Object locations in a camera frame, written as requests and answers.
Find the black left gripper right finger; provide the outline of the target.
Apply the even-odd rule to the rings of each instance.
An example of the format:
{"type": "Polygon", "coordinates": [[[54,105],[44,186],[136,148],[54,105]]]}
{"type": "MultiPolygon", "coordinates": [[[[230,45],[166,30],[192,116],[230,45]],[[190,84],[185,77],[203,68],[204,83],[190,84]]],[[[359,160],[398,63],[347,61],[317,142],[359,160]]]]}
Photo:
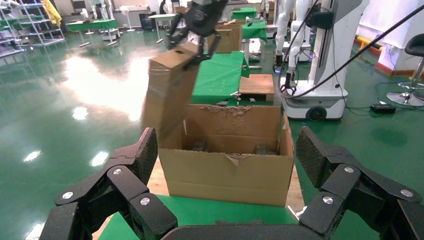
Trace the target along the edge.
{"type": "Polygon", "coordinates": [[[295,153],[318,190],[298,223],[319,239],[330,239],[347,211],[382,240],[423,239],[424,207],[415,190],[368,169],[346,148],[321,141],[307,126],[300,129],[295,153]]]}

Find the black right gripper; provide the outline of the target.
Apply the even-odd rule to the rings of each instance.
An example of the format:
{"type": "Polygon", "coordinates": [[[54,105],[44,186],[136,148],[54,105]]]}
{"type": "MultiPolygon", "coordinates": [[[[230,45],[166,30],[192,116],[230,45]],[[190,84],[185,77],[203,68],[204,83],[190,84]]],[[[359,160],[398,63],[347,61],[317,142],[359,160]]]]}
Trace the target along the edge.
{"type": "Polygon", "coordinates": [[[197,53],[184,66],[184,70],[188,70],[191,66],[198,66],[201,62],[210,60],[214,55],[221,40],[221,35],[215,31],[215,26],[221,19],[227,4],[228,0],[192,0],[191,6],[185,14],[177,13],[171,20],[170,27],[165,34],[165,45],[168,50],[174,49],[183,39],[182,32],[178,30],[178,25],[183,19],[188,30],[199,36],[197,53]],[[205,37],[212,34],[214,35],[213,41],[205,52],[205,37]]]}

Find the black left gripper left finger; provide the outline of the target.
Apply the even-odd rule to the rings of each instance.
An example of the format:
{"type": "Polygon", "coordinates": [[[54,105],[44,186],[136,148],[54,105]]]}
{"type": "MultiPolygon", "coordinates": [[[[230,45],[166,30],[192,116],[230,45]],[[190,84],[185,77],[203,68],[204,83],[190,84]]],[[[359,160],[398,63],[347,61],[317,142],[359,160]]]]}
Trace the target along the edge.
{"type": "Polygon", "coordinates": [[[162,239],[178,220],[148,188],[157,157],[156,130],[146,128],[137,143],[116,149],[98,172],[57,195],[40,238],[90,240],[118,213],[140,240],[162,239]]]}

